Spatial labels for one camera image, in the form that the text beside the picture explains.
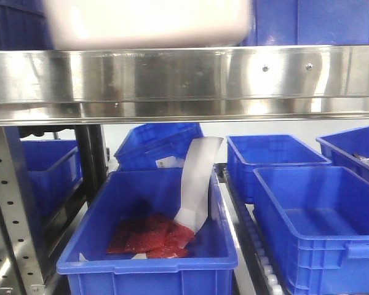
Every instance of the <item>white paper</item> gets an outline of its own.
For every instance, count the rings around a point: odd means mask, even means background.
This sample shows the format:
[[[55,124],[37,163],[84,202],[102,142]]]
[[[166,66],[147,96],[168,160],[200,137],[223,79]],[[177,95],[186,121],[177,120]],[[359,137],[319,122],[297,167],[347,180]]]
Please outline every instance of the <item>white paper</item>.
[[[209,179],[222,142],[220,137],[194,139],[184,162],[180,187],[181,205],[175,221],[195,233],[208,217]]]

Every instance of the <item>white label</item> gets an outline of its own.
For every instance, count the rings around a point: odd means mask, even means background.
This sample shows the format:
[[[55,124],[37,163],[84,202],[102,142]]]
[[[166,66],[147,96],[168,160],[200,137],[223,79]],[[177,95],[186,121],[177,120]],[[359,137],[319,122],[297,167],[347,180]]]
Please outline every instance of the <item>white label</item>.
[[[177,164],[177,158],[171,155],[163,159],[156,160],[156,165],[158,168],[172,168]]]

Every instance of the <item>blue plastic bin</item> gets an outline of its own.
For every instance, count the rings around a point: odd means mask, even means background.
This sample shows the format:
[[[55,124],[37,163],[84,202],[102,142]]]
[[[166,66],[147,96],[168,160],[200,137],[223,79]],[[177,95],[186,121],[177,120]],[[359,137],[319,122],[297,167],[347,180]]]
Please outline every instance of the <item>blue plastic bin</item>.
[[[369,184],[343,167],[255,174],[255,218],[289,292],[369,294]]]
[[[241,45],[369,44],[369,0],[255,0]]]
[[[72,295],[229,295],[237,254],[216,176],[209,189],[209,217],[186,248],[187,258],[129,259],[105,254],[120,220],[180,207],[180,168],[110,174],[57,262]],[[79,261],[79,253],[86,260]]]
[[[191,141],[203,137],[198,123],[153,123],[131,129],[115,158],[122,171],[172,168],[184,161]]]
[[[0,0],[0,50],[52,48],[42,0]]]
[[[332,164],[351,169],[369,182],[369,166],[352,154],[369,158],[369,126],[321,136],[316,139],[321,152],[332,160]]]
[[[227,170],[245,203],[253,203],[258,167],[320,166],[331,161],[292,135],[227,136]]]
[[[81,181],[75,140],[22,141],[34,198],[40,214],[52,214]]]

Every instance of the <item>stainless steel shelf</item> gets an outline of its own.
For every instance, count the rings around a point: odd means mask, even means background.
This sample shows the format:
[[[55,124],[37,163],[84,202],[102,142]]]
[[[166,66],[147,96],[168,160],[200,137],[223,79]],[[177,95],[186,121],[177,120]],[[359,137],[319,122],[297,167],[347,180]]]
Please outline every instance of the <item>stainless steel shelf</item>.
[[[0,52],[0,125],[369,117],[369,45]]]

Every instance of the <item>crate handle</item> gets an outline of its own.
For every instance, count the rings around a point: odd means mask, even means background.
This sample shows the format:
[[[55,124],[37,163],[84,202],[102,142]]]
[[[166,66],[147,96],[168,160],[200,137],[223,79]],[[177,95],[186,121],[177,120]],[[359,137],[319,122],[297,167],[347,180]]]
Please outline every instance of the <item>crate handle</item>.
[[[346,245],[347,257],[355,258],[369,258],[369,242],[368,243],[348,243]]]

